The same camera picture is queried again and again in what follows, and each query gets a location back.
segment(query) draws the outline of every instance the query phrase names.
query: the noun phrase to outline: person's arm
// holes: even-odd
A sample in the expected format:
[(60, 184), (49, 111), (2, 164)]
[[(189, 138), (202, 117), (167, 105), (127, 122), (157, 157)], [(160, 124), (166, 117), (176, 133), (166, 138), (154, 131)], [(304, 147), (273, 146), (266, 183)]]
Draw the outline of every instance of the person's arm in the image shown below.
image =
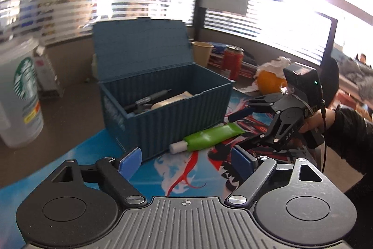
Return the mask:
[[(341, 108), (327, 109), (326, 126), (325, 139), (330, 148), (360, 173), (373, 171), (373, 125), (365, 122), (354, 110)], [(304, 133), (313, 128), (323, 130), (320, 112), (307, 119), (300, 132)]]

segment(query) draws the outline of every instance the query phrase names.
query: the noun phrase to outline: box lid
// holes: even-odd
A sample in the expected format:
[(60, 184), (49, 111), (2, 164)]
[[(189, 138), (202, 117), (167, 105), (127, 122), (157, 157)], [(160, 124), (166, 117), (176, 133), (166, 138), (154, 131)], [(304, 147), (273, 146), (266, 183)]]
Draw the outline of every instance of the box lid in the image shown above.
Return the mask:
[(98, 77), (102, 81), (157, 71), (193, 61), (181, 20), (99, 21), (93, 26)]

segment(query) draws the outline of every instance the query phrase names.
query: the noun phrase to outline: orange pumpkin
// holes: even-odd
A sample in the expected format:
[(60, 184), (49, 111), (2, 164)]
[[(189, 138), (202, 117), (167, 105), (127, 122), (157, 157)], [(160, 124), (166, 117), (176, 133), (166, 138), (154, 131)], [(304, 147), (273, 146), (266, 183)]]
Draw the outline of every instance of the orange pumpkin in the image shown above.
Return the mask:
[(279, 78), (276, 74), (265, 70), (259, 73), (257, 84), (260, 93), (263, 95), (280, 92), (281, 87), (288, 85), (285, 78)]

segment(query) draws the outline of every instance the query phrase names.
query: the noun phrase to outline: open box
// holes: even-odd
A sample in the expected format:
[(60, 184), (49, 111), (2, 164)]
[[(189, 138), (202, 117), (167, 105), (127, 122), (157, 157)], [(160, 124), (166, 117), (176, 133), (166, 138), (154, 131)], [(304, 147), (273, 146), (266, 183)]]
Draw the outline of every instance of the open box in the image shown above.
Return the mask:
[[(183, 137), (223, 121), (233, 82), (193, 62), (180, 20), (102, 21), (93, 26), (106, 129), (146, 161)], [(141, 114), (123, 107), (164, 89), (192, 97)]]

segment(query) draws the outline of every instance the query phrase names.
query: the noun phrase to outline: black cable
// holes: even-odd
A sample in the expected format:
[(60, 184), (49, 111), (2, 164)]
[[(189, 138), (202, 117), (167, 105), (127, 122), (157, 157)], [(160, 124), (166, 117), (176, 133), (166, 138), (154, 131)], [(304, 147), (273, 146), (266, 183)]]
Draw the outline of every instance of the black cable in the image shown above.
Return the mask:
[(327, 148), (327, 146), (326, 146), (326, 136), (325, 136), (325, 133), (326, 133), (326, 107), (325, 107), (325, 100), (324, 99), (321, 102), (320, 111), (321, 111), (321, 116), (323, 117), (323, 123), (324, 123), (324, 161), (323, 161), (323, 167), (321, 169), (321, 172), (324, 173), (325, 163), (326, 163), (326, 148)]

